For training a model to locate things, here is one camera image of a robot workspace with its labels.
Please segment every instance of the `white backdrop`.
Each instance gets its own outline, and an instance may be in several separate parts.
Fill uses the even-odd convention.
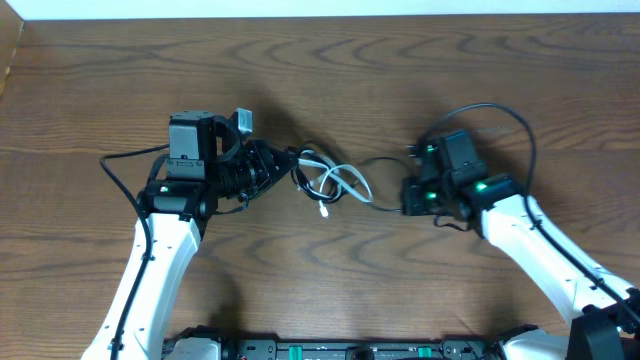
[[[25,20],[640,12],[640,0],[8,0],[7,2]]]

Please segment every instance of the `green component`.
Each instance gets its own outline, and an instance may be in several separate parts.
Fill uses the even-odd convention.
[[[431,348],[430,347],[418,348],[418,357],[431,357]]]
[[[302,346],[289,347],[289,360],[302,360]]]

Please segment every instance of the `white wall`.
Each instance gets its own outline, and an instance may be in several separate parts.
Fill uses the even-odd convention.
[[[640,0],[8,0],[25,20],[640,12]]]

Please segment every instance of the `wooden table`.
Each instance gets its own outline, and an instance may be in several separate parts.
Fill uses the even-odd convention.
[[[640,283],[640,17],[456,16],[30,22],[0,105],[0,358],[79,357],[111,304],[135,214],[107,153],[167,142],[185,109],[253,110],[257,137],[321,139],[349,161],[405,153],[476,101],[539,139],[534,195],[572,239]],[[460,117],[495,171],[524,177],[504,115]],[[151,157],[113,162],[132,191]],[[405,175],[368,169],[381,204]],[[393,176],[383,176],[390,171]],[[345,198],[323,220],[283,179],[210,221],[170,334],[197,324],[294,338],[429,338],[567,327],[504,254],[429,217]]]

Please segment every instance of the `silver metal piece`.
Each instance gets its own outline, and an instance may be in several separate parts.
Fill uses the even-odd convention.
[[[237,108],[238,113],[238,131],[247,138],[253,133],[253,113],[251,110]]]

